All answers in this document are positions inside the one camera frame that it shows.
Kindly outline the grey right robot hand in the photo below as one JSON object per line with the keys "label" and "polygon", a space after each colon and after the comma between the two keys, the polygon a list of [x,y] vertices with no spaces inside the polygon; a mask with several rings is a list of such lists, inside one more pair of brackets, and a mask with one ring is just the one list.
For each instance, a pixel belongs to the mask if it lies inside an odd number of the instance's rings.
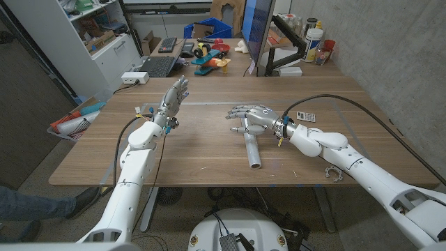
{"label": "grey right robot hand", "polygon": [[231,128],[230,131],[261,135],[266,129],[273,130],[278,137],[286,138],[284,120],[271,108],[263,105],[239,105],[228,112],[225,119],[247,119],[248,122],[241,127]]}

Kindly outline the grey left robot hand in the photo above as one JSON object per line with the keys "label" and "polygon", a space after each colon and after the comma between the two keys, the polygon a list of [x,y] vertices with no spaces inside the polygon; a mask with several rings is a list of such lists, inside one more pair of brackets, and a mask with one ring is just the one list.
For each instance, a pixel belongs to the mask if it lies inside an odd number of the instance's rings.
{"label": "grey left robot hand", "polygon": [[182,101],[189,95],[187,85],[189,80],[182,75],[172,87],[163,95],[156,113],[153,115],[153,122],[160,127],[165,127],[168,120],[173,118],[179,111]]}

